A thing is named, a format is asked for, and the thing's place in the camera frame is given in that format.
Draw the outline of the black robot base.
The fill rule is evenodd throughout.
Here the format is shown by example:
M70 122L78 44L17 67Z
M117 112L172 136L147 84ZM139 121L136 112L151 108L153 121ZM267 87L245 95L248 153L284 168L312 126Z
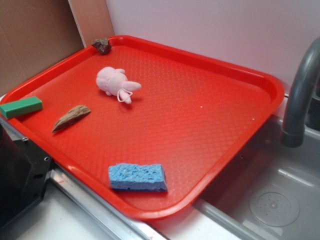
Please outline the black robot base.
M0 127L0 229L44 198L52 157L30 139L13 140Z

